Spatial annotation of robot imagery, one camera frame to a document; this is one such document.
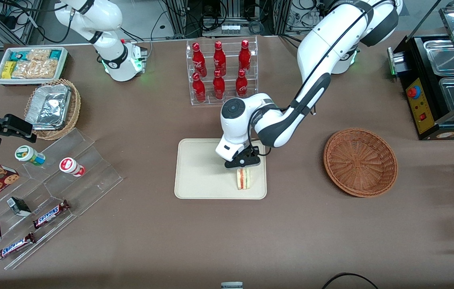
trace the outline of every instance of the acrylic bottle rack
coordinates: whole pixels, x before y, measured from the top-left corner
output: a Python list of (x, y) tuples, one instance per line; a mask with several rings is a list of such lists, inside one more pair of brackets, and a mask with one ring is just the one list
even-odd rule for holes
[[(203, 39), (186, 42), (186, 63), (188, 70), (188, 82), (190, 84), (190, 97), (192, 105), (196, 104), (223, 104), (225, 101), (236, 96), (236, 79), (238, 78), (239, 71), (239, 52), (241, 51), (241, 41), (249, 41), (250, 51), (250, 70), (246, 74), (247, 78), (247, 97), (252, 96), (259, 92), (258, 86), (258, 67), (257, 67), (257, 39), (255, 37), (236, 37), (236, 38), (221, 38), (222, 48), (225, 52), (227, 59), (227, 74), (223, 77), (225, 80), (225, 95), (222, 100), (218, 100), (215, 97), (215, 91), (213, 87), (215, 65), (213, 56), (215, 54), (215, 41), (218, 39)], [(196, 100), (193, 93), (193, 78), (192, 75), (195, 72), (193, 66), (193, 50), (192, 44), (197, 42), (200, 44), (200, 51), (202, 51), (205, 57), (205, 67), (207, 69), (207, 76), (201, 77), (205, 85), (205, 102), (200, 103)]]
[[(57, 140), (42, 152), (46, 161), (35, 167), (24, 163), (17, 169), (20, 179), (0, 193), (0, 250), (34, 232), (37, 240), (26, 249), (13, 252), (0, 261), (4, 269), (15, 269), (43, 244), (83, 214), (115, 185), (123, 180), (110, 163), (93, 147), (93, 141), (77, 128)], [(86, 173), (74, 177), (59, 170), (59, 162), (72, 157), (86, 167)], [(13, 214), (6, 201), (11, 196), (23, 199), (32, 213), (22, 217)], [(64, 199), (71, 208), (59, 214), (47, 225), (34, 230), (33, 221), (53, 209)]]

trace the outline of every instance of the brown table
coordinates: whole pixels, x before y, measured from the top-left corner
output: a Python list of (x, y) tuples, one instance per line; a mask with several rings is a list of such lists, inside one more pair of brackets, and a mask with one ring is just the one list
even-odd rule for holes
[[(192, 107), (185, 41), (154, 44), (148, 71), (115, 82), (92, 46), (68, 46), (66, 71), (82, 96), (78, 128), (126, 179), (18, 269), (7, 288), (315, 289), (336, 273), (363, 274), (380, 288), (454, 288), (454, 141), (418, 141), (407, 100), (391, 79), (386, 48), (366, 48), (333, 77), (293, 139), (267, 160), (260, 201), (174, 196), (177, 144), (219, 138), (219, 107)], [(296, 50), (259, 37), (259, 87), (286, 106), (300, 86)], [(0, 85), (0, 116), (23, 115), (33, 88)], [(358, 199), (339, 190), (322, 164), (324, 145), (349, 127), (386, 139), (399, 162), (392, 190)], [(4, 138), (0, 163), (24, 142)], [(42, 150), (49, 141), (38, 141)], [(369, 288), (344, 277), (333, 288)]]

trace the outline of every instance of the red bottle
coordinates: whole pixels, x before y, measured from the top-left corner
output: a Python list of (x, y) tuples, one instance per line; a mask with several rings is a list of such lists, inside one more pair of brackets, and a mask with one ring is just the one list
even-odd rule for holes
[(198, 102), (205, 102), (205, 86), (198, 73), (193, 73), (193, 93)]
[(225, 52), (222, 49), (222, 42), (220, 41), (215, 42), (215, 55), (213, 59), (215, 61), (215, 69), (220, 70), (222, 76), (225, 76), (227, 73), (227, 61), (225, 60)]
[(200, 45), (195, 42), (192, 44), (193, 48), (193, 65), (195, 67), (195, 71), (200, 73), (201, 77), (207, 76), (207, 69), (205, 68), (205, 58), (203, 53), (200, 51)]
[(215, 97), (218, 100), (223, 99), (225, 93), (225, 80), (222, 78), (222, 73), (219, 69), (215, 70), (215, 78), (213, 80), (213, 86), (215, 87)]
[(241, 41), (241, 51), (239, 52), (239, 69), (244, 69), (245, 73), (249, 73), (250, 70), (250, 51), (249, 41)]
[(238, 79), (236, 79), (236, 94), (239, 97), (247, 96), (247, 78), (245, 77), (245, 70), (240, 69), (238, 71)]

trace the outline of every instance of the red emergency stop button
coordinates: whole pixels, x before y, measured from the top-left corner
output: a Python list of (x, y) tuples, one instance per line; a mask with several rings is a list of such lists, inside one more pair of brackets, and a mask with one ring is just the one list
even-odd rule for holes
[(415, 85), (413, 88), (407, 90), (407, 96), (412, 99), (418, 99), (421, 95), (421, 88)]

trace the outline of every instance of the brown wicker basket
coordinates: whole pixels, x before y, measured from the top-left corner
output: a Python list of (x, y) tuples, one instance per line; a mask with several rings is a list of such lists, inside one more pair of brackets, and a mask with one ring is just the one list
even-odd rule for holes
[(396, 182), (398, 165), (391, 147), (362, 128), (341, 130), (328, 140), (324, 151), (328, 176), (345, 192), (376, 197)]
[[(64, 137), (68, 134), (77, 123), (77, 119), (79, 118), (79, 110), (81, 109), (81, 96), (79, 95), (79, 91), (75, 88), (74, 84), (70, 81), (65, 79), (58, 79), (51, 82), (47, 82), (43, 85), (57, 85), (57, 84), (64, 84), (69, 86), (72, 89), (72, 95), (70, 99), (70, 107), (68, 108), (66, 124), (64, 128), (61, 130), (33, 130), (33, 133), (37, 135), (37, 137), (46, 140), (56, 140), (59, 138)], [(31, 97), (27, 101), (27, 106), (24, 110), (24, 118), (27, 115), (27, 111), (31, 106), (31, 100), (33, 99), (34, 92), (31, 94)]]

